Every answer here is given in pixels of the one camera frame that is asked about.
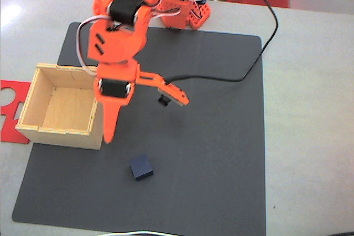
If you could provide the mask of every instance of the table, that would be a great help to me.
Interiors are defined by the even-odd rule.
[[[1,0],[2,17],[11,5],[22,8],[1,27],[1,79],[31,81],[37,62],[56,63],[67,26],[90,17],[92,1]],[[266,7],[210,5],[201,30],[254,34],[263,42],[272,33]],[[267,235],[354,230],[354,16],[275,12],[279,32],[263,55]],[[1,105],[11,96],[1,92]],[[11,220],[30,149],[1,143],[3,235],[100,234]]]

